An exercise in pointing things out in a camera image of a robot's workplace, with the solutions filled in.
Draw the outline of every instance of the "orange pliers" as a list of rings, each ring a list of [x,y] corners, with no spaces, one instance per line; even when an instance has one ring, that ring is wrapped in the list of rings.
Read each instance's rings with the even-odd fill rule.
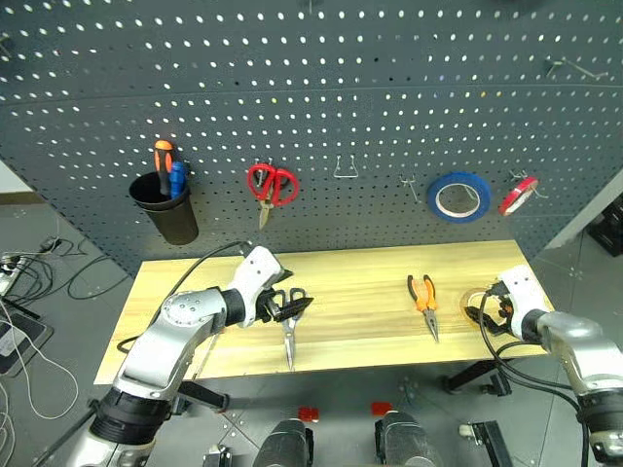
[[[407,288],[413,300],[416,302],[416,308],[421,311],[426,320],[426,325],[430,330],[430,334],[435,338],[435,341],[439,342],[439,331],[437,327],[437,316],[435,316],[435,309],[437,309],[437,302],[435,301],[435,284],[432,283],[432,279],[429,275],[424,275],[424,285],[428,292],[428,300],[426,301],[421,293],[418,292],[416,280],[410,274],[407,277]]]

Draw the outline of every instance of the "cable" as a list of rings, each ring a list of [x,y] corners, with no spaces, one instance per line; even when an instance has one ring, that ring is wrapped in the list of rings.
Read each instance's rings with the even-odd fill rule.
[[[106,261],[106,260],[110,260],[109,257],[107,256],[98,256],[97,258],[95,258],[94,260],[92,260],[90,263],[88,263],[86,266],[84,266],[82,269],[80,269],[78,272],[76,272],[76,274],[74,274],[74,276],[67,282],[67,295],[74,299],[74,300],[88,300],[88,299],[94,299],[95,297],[99,297],[100,295],[104,295],[108,292],[110,292],[111,290],[113,290],[115,287],[117,287],[119,284],[121,284],[122,282],[124,282],[125,280],[128,279],[128,276],[125,275],[124,277],[122,277],[121,279],[119,279],[117,282],[115,282],[114,284],[112,284],[109,287],[106,287],[104,290],[97,292],[96,294],[91,294],[91,295],[85,295],[85,296],[76,296],[72,291],[71,291],[71,286],[74,283],[75,279],[77,278],[77,276],[83,272],[85,269],[90,268],[93,265],[96,265],[97,263],[101,263],[102,261]]]
[[[96,265],[97,263],[101,263],[103,261],[107,261],[107,260],[111,260],[111,258],[105,256],[105,255],[101,255],[98,256],[97,258],[94,258],[92,260],[90,260],[88,263],[86,263],[84,266],[82,266],[80,269],[78,269],[71,277],[69,277],[67,280],[65,280],[62,284],[56,286],[55,288],[53,288],[53,284],[54,284],[54,274],[53,274],[53,270],[52,267],[50,265],[48,265],[47,263],[41,261],[41,260],[37,260],[35,258],[32,258],[32,261],[40,263],[42,265],[45,265],[45,267],[43,268],[44,274],[46,275],[46,278],[48,279],[49,283],[48,285],[44,288],[43,291],[34,294],[34,296],[29,296],[29,297],[25,297],[28,300],[34,302],[35,300],[40,300],[40,299],[44,299],[46,297],[49,297],[52,294],[55,294],[56,292],[58,292],[59,290],[62,290],[63,288],[67,287],[67,295],[73,299],[73,300],[88,300],[88,299],[94,299],[95,297],[99,297],[100,295],[104,295],[108,292],[110,292],[111,290],[113,290],[115,287],[117,287],[118,285],[120,285],[122,282],[124,282],[125,280],[128,279],[128,276],[124,276],[121,279],[119,279],[117,282],[113,283],[112,285],[110,285],[109,287],[106,287],[104,290],[101,290],[95,294],[91,294],[91,295],[85,295],[85,296],[77,296],[75,295],[75,293],[71,290],[72,285],[75,283],[76,279],[80,276],[80,274],[82,274],[85,270],[87,270],[88,268],[90,268],[93,265]]]
[[[575,410],[576,413],[580,412],[580,407],[577,404],[577,402],[575,402],[573,399],[571,399],[567,394],[557,391],[555,389],[552,389],[552,387],[559,387],[561,389],[571,389],[571,386],[568,386],[566,384],[559,384],[559,383],[555,383],[553,381],[546,381],[544,379],[539,379],[538,377],[531,377],[530,375],[526,375],[522,372],[520,372],[519,370],[516,370],[515,368],[511,367],[510,365],[508,365],[508,363],[506,363],[500,356],[500,354],[504,351],[507,350],[508,348],[517,346],[517,345],[533,345],[531,342],[509,342],[504,344],[502,347],[500,347],[497,351],[494,350],[494,347],[492,346],[491,342],[489,341],[489,338],[487,337],[487,333],[485,332],[485,323],[484,323],[484,318],[483,318],[483,314],[485,312],[485,304],[487,302],[487,298],[490,296],[490,292],[486,292],[485,295],[483,296],[483,299],[480,303],[480,309],[478,310],[478,324],[480,326],[480,333],[483,336],[483,340],[485,341],[485,345],[487,346],[487,348],[489,349],[489,352],[492,354],[492,356],[494,357],[495,361],[497,362],[497,370],[500,372],[500,374],[504,377],[506,377],[508,380],[513,381],[515,384],[519,384],[520,386],[524,386],[527,387],[529,389],[535,389],[537,391],[542,391],[542,392],[547,392],[549,394],[553,394],[555,396],[560,397],[561,399],[563,399],[565,402],[567,402],[569,405],[571,405],[573,407],[573,409]],[[537,385],[537,384],[532,384],[530,382],[527,381],[523,381],[521,379],[518,379],[516,377],[512,377],[510,376],[508,373],[506,373],[504,370],[510,370],[512,373],[514,373],[515,375],[519,376],[519,377],[523,377],[524,379],[527,380],[531,380],[532,382],[538,382],[540,384],[543,385]],[[581,467],[588,467],[588,449],[589,449],[589,433],[588,433],[588,427],[586,426],[585,422],[580,422],[580,425],[582,426],[582,456],[581,456]]]
[[[56,235],[53,237],[53,242],[57,242],[60,240],[60,220],[58,219],[58,216],[55,215],[56,218]],[[38,256],[38,255],[49,255],[54,251],[54,249],[51,249],[49,251],[5,251],[2,253],[2,257],[4,258],[5,256],[15,256],[15,255],[33,255],[33,256]]]
[[[204,256],[202,256],[198,260],[196,260],[193,263],[193,265],[190,266],[186,270],[186,272],[184,272],[182,274],[182,276],[177,280],[177,282],[175,282],[175,285],[173,285],[173,288],[168,292],[168,294],[166,294],[165,298],[158,305],[158,309],[156,309],[156,312],[152,316],[152,319],[150,320],[150,322],[147,325],[147,327],[149,327],[152,324],[154,324],[154,322],[158,319],[158,316],[160,315],[160,310],[163,307],[163,304],[165,303],[166,299],[168,299],[171,295],[173,295],[175,292],[177,292],[177,289],[179,289],[179,287],[182,285],[182,283],[184,283],[184,281],[188,278],[188,276],[191,275],[191,273],[196,268],[198,268],[201,265],[201,263],[203,263],[205,260],[211,258],[212,256],[216,255],[217,253],[220,253],[223,250],[227,250],[227,249],[232,248],[234,246],[242,247],[243,245],[246,245],[248,247],[249,242],[248,241],[232,241],[230,243],[227,243],[227,244],[225,244],[223,246],[219,246],[218,248],[215,248],[215,249],[207,252]],[[138,339],[138,336],[132,336],[131,338],[123,339],[121,342],[119,342],[117,344],[117,350],[119,350],[122,353],[128,353],[129,350],[126,349],[126,344],[128,344],[130,342],[134,342],[137,339]]]
[[[9,422],[9,425],[7,428],[0,429],[0,432],[6,433],[4,440],[2,440],[2,445],[0,445],[0,451],[4,448],[4,445],[7,443],[7,439],[11,438],[11,449],[9,450],[9,454],[7,455],[7,458],[4,459],[4,462],[2,463],[2,467],[7,467],[7,465],[9,464],[9,461],[11,460],[11,457],[13,457],[13,453],[16,450],[16,429],[13,425],[13,420],[7,413],[1,412],[0,414],[4,415],[5,419]]]
[[[1,382],[0,382],[0,390],[2,391],[2,394],[4,395],[4,400],[5,400],[5,410],[0,413],[4,415],[2,418],[2,423],[0,423],[0,433],[4,433],[5,435],[2,440],[2,443],[0,443],[0,452],[2,452],[2,449],[4,449],[4,446],[6,445],[7,440],[11,437],[11,432],[13,431],[13,440],[11,443],[11,450],[9,452],[9,455],[7,455],[7,458],[2,464],[2,467],[6,467],[7,464],[9,463],[9,460],[11,460],[11,457],[13,457],[13,451],[15,450],[16,430],[13,426],[13,421],[11,420],[11,417],[9,416],[9,393],[4,387],[4,384],[2,384]],[[5,425],[7,424],[7,422],[9,422],[9,426],[8,428],[5,428]]]
[[[76,401],[78,400],[78,395],[80,393],[80,388],[78,387],[78,380],[76,379],[74,374],[71,373],[69,370],[67,370],[65,367],[63,367],[62,365],[60,365],[56,361],[46,357],[44,355],[44,353],[34,344],[32,339],[26,333],[23,333],[23,336],[26,339],[28,339],[28,341],[30,342],[30,345],[32,345],[32,348],[39,354],[39,356],[41,358],[43,358],[49,364],[51,364],[51,365],[57,367],[58,369],[66,372],[69,375],[69,377],[71,378],[72,382],[74,383],[74,387],[76,388],[76,394],[74,395],[73,400],[71,401],[69,406],[67,406],[67,408],[64,411],[62,411],[61,413],[59,413],[57,415],[44,415],[44,414],[40,413],[37,410],[37,408],[34,406],[34,403],[32,401],[32,393],[31,393],[31,389],[30,389],[30,375],[28,374],[28,370],[26,370],[26,364],[23,361],[23,358],[21,357],[21,352],[18,349],[18,340],[16,338],[16,326],[13,324],[13,320],[11,319],[11,315],[9,314],[9,311],[7,311],[7,308],[5,307],[4,301],[2,299],[0,299],[0,306],[2,307],[2,310],[4,311],[5,315],[7,316],[7,320],[8,320],[8,321],[5,321],[4,319],[0,319],[0,323],[5,323],[5,324],[8,324],[9,326],[11,326],[11,335],[12,335],[12,338],[13,338],[13,346],[15,347],[16,353],[18,354],[18,359],[19,359],[19,362],[21,363],[21,368],[23,369],[23,373],[26,376],[26,389],[27,389],[27,392],[28,392],[28,403],[30,404],[30,408],[32,409],[32,411],[35,412],[35,414],[37,416],[39,416],[40,418],[43,418],[45,420],[56,420],[58,418],[61,418],[62,416],[66,415],[74,407],[74,405],[76,404]]]
[[[569,386],[568,384],[561,384],[559,382],[548,381],[548,380],[545,380],[545,379],[540,379],[538,377],[531,377],[530,375],[526,375],[525,373],[520,372],[516,368],[511,367],[499,355],[497,355],[494,347],[492,346],[491,342],[489,341],[489,337],[487,336],[487,332],[485,331],[485,322],[484,322],[484,317],[483,317],[483,315],[485,314],[485,304],[487,303],[487,298],[490,297],[490,296],[491,296],[491,293],[489,291],[485,292],[485,295],[483,295],[483,298],[482,298],[482,300],[480,302],[480,309],[478,310],[478,325],[480,327],[480,334],[482,335],[483,340],[485,341],[485,345],[487,346],[487,349],[492,354],[492,356],[494,357],[496,362],[500,366],[502,366],[506,370],[508,370],[509,372],[514,373],[515,375],[517,375],[518,377],[522,377],[523,379],[527,379],[528,381],[532,381],[532,382],[535,382],[537,384],[542,384],[544,386],[557,387],[559,389],[571,390],[571,386]]]

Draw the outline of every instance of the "white cable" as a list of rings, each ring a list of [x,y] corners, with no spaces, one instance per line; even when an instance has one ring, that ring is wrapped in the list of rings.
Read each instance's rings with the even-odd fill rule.
[[[0,390],[4,394],[4,400],[5,400],[5,411],[1,412],[1,414],[4,415],[4,417],[2,418],[2,424],[0,424],[0,433],[4,434],[4,438],[2,439],[2,443],[0,444],[0,452],[2,452],[2,449],[4,449],[4,446],[7,444],[7,440],[11,436],[11,432],[9,428],[13,430],[13,443],[11,447],[11,452],[9,452],[9,455],[7,456],[6,460],[2,464],[2,467],[6,467],[6,465],[9,463],[9,460],[13,456],[13,450],[15,449],[16,431],[13,428],[13,421],[10,420],[10,417],[9,417],[9,394],[7,393],[7,390],[5,389],[4,385],[1,382],[0,382]],[[5,424],[7,423],[7,420],[9,421],[9,426],[5,428]]]
[[[4,400],[6,401],[5,402],[6,407],[4,409],[5,415],[4,415],[4,418],[2,419],[2,424],[0,424],[0,430],[3,430],[4,425],[7,422],[7,416],[9,416],[9,393],[5,389],[4,384],[2,384],[1,382],[0,382],[0,390],[2,391],[2,394],[4,394]]]
[[[13,427],[13,421],[11,420],[11,418],[9,417],[7,413],[1,412],[0,414],[4,415],[5,419],[9,421],[9,425],[7,426],[7,428],[2,428],[0,430],[6,433],[4,440],[2,440],[0,451],[4,448],[4,445],[7,443],[7,439],[11,438],[11,449],[9,450],[9,455],[7,455],[7,458],[4,459],[4,462],[2,463],[2,467],[7,467],[7,464],[9,464],[11,457],[13,457],[13,452],[16,450],[16,429]]]
[[[7,308],[5,307],[4,302],[2,301],[1,298],[0,298],[0,306],[2,306],[2,309],[3,309],[4,313],[7,316],[7,319],[9,320],[9,321],[5,321],[3,319],[0,319],[0,323],[6,323],[9,326],[11,326],[11,335],[13,337],[13,345],[14,345],[14,347],[16,349],[16,352],[18,353],[18,358],[19,358],[19,362],[21,363],[21,367],[23,369],[23,373],[26,376],[26,389],[28,390],[28,403],[30,404],[30,408],[32,409],[33,412],[35,412],[35,414],[37,416],[39,416],[40,418],[43,418],[45,420],[56,420],[57,418],[61,418],[62,416],[64,416],[66,413],[68,413],[74,407],[74,404],[76,404],[76,401],[78,400],[78,395],[79,395],[79,392],[80,392],[79,387],[78,387],[78,380],[76,379],[74,374],[71,373],[69,370],[67,370],[65,367],[63,367],[59,363],[55,362],[54,360],[46,357],[43,354],[43,352],[41,350],[39,350],[39,348],[34,344],[32,339],[26,333],[23,333],[24,336],[30,342],[30,345],[32,345],[32,348],[39,354],[39,356],[41,358],[43,358],[49,364],[54,365],[58,369],[63,370],[64,372],[66,372],[69,375],[69,377],[71,378],[71,380],[73,381],[74,387],[76,388],[76,394],[74,395],[74,398],[71,401],[71,404],[69,404],[69,406],[64,411],[62,411],[62,413],[60,413],[58,415],[43,415],[42,413],[40,413],[37,410],[37,408],[34,406],[34,403],[32,402],[32,393],[30,391],[30,375],[28,374],[28,371],[26,370],[26,364],[24,363],[23,358],[21,358],[21,352],[19,352],[19,349],[18,349],[18,340],[16,339],[16,330],[15,330],[16,326],[13,324],[13,320],[11,319],[11,315],[9,314],[9,311],[7,311]]]

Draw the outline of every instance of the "wooden tabletop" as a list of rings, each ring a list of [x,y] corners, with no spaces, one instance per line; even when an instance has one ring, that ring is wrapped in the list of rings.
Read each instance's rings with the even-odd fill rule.
[[[491,358],[477,326],[459,309],[468,289],[526,264],[512,240],[277,255],[294,276],[279,288],[303,287],[314,301],[296,328],[296,371]],[[194,260],[144,262],[99,367],[96,384],[112,382],[125,355],[115,346],[142,333],[150,317]],[[240,257],[214,258],[180,287],[200,290],[232,279]],[[406,277],[429,274],[437,289],[439,343],[414,308]],[[495,312],[495,304],[490,311]],[[511,341],[493,339],[495,346]],[[186,377],[205,355],[201,345]],[[511,348],[508,356],[542,354],[536,346]],[[231,377],[288,372],[280,324],[231,326],[219,338],[200,375]]]

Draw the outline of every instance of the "metal hook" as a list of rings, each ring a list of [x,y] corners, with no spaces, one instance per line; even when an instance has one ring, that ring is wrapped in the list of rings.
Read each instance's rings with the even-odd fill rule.
[[[9,39],[10,37],[6,32],[0,34],[0,52],[4,54],[7,59],[11,59],[11,53],[6,47],[4,47],[3,42],[8,41]]]
[[[407,184],[409,184],[409,188],[411,189],[411,193],[413,193],[413,198],[416,199],[416,202],[421,202],[418,199],[418,194],[416,193],[416,190],[413,188],[413,184],[416,183],[416,176],[414,175],[411,180],[407,180],[407,179],[402,178],[402,174],[400,174],[399,178],[400,178],[400,182],[402,183],[404,187],[406,187]]]
[[[603,73],[592,73],[588,71],[586,68],[582,68],[577,63],[574,63],[571,60],[567,60],[567,58],[564,56],[560,60],[552,60],[552,59],[547,58],[547,61],[551,63],[551,66],[549,70],[547,70],[547,73],[545,74],[545,78],[549,78],[552,75],[552,73],[554,73],[554,71],[556,71],[558,68],[560,68],[563,65],[569,65],[570,67],[575,68],[577,71],[579,71],[583,75],[588,76],[589,78],[592,78],[594,80],[599,80],[600,78],[604,78],[608,74],[607,71]]]
[[[514,173],[512,170],[508,170],[508,173],[510,173],[511,177],[513,177],[513,180],[516,179],[520,179],[520,180],[526,180],[528,178],[528,173],[525,170],[520,170],[519,173]],[[546,195],[542,195],[541,193],[538,192],[537,189],[534,189],[534,195],[537,198],[541,198],[541,199],[548,199],[549,197]]]
[[[273,165],[273,158],[269,158],[269,165]],[[262,186],[264,185],[264,177],[266,176],[266,173],[264,170],[260,170],[260,175],[257,177],[257,188],[262,188]]]
[[[357,171],[357,167],[354,165],[354,154],[350,155],[350,169],[349,169],[349,171],[354,171],[354,174],[338,175],[338,173],[340,172],[340,157],[341,155],[338,154],[338,159],[335,164],[335,170],[333,171],[333,176],[335,178],[357,178],[359,176],[359,172]]]

